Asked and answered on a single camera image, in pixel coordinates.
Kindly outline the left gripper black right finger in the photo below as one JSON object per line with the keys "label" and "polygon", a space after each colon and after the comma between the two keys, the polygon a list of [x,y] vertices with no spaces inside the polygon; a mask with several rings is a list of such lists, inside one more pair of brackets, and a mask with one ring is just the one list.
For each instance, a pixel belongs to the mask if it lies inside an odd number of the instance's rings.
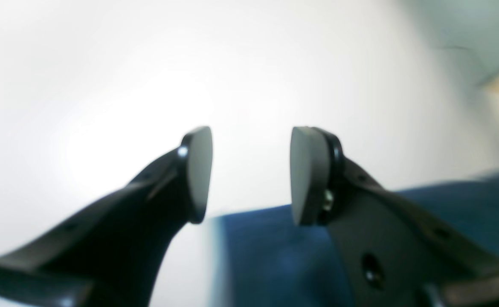
{"label": "left gripper black right finger", "polygon": [[357,307],[499,307],[499,257],[382,187],[339,138],[294,127],[292,215],[324,227]]}

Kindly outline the image left gripper black left finger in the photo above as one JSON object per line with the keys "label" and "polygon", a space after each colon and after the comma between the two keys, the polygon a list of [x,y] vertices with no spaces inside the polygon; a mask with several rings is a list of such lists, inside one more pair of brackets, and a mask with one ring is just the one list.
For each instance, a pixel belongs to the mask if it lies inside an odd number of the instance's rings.
{"label": "image left gripper black left finger", "polygon": [[0,307],[147,307],[173,238],[206,214],[211,128],[126,186],[0,256]]}

